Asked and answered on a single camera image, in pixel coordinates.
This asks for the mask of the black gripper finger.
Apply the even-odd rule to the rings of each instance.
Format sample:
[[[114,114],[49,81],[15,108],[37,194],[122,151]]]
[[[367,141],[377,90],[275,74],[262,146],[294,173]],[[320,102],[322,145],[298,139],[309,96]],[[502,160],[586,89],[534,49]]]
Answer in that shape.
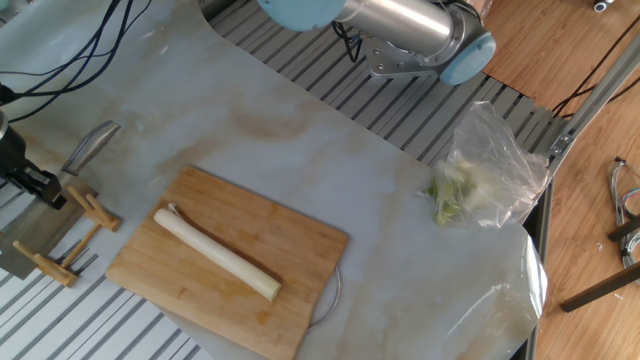
[[[54,209],[61,209],[66,204],[66,198],[60,189],[35,189],[31,194]]]
[[[58,195],[60,193],[58,178],[45,170],[40,171],[27,167],[8,172],[4,177],[33,195]]]

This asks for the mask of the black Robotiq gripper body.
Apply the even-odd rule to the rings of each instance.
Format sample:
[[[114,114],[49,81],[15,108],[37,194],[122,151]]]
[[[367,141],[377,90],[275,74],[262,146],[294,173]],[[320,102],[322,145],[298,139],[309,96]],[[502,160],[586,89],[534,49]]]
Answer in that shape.
[[[10,126],[1,128],[1,174],[23,174],[27,166],[26,142]]]

